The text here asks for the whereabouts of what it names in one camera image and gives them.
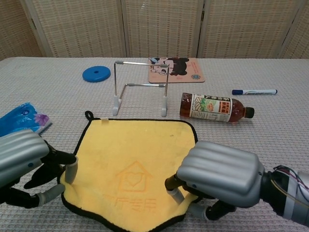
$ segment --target bottle label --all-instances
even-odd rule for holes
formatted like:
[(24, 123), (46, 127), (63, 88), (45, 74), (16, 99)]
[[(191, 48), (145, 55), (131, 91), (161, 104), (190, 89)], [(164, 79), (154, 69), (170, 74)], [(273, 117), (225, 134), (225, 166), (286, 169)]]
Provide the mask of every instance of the bottle label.
[(193, 94), (190, 117), (228, 122), (232, 113), (232, 99)]

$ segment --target yellow towel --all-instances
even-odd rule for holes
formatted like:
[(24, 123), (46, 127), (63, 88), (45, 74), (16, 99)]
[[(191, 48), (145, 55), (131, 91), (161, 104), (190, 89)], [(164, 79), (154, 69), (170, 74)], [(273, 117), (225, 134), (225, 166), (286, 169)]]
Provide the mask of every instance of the yellow towel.
[(177, 120), (101, 120), (89, 111), (86, 117), (76, 179), (59, 179), (64, 205), (114, 231), (158, 231), (182, 220), (197, 196), (181, 188), (185, 200), (177, 205), (164, 181), (194, 147), (194, 128)]

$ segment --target blue plastic lid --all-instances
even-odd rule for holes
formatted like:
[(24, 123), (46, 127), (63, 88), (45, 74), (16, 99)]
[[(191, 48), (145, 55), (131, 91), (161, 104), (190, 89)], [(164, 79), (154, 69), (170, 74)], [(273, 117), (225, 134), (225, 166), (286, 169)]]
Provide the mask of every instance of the blue plastic lid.
[(83, 79), (88, 82), (104, 81), (111, 76), (111, 70), (105, 66), (93, 66), (83, 72)]
[(234, 90), (232, 90), (232, 94), (233, 94), (233, 95), (242, 95), (242, 94), (243, 94), (243, 91), (240, 90), (240, 89), (234, 89)]

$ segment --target blue disc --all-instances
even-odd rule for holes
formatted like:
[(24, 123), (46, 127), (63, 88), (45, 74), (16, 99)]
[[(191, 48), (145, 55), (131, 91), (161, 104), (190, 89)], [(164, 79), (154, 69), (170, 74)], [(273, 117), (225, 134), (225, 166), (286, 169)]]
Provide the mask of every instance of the blue disc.
[(105, 66), (93, 66), (83, 72), (83, 79), (88, 82), (104, 81), (111, 75), (111, 70)]

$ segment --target metal rod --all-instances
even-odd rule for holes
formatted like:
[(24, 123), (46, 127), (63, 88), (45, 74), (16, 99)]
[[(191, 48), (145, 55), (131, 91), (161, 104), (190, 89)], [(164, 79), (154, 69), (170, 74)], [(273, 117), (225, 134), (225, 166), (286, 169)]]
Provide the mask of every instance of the metal rod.
[(164, 84), (134, 84), (134, 83), (126, 83), (124, 88), (122, 89), (121, 91), (121, 94), (120, 94), (120, 99), (122, 99), (123, 97), (123, 94), (125, 92), (125, 89), (127, 86), (144, 86), (144, 87), (165, 87)]
[(164, 87), (163, 84), (128, 84), (128, 86), (154, 86), (154, 87)]
[(116, 62), (114, 63), (114, 77), (115, 77), (115, 96), (117, 96)]
[(169, 83), (169, 65), (168, 65), (168, 75), (166, 77), (166, 84), (165, 84), (165, 93), (164, 93), (165, 97), (168, 95), (168, 83)]
[(161, 66), (162, 64), (148, 64), (148, 63), (137, 63), (137, 62), (128, 62), (124, 61), (123, 64), (138, 64), (138, 65), (146, 65), (146, 66)]
[(126, 89), (127, 85), (128, 84), (125, 84), (124, 88), (122, 89), (121, 94), (120, 94), (120, 99), (122, 99), (122, 96), (123, 96), (123, 94), (125, 92), (125, 89)]

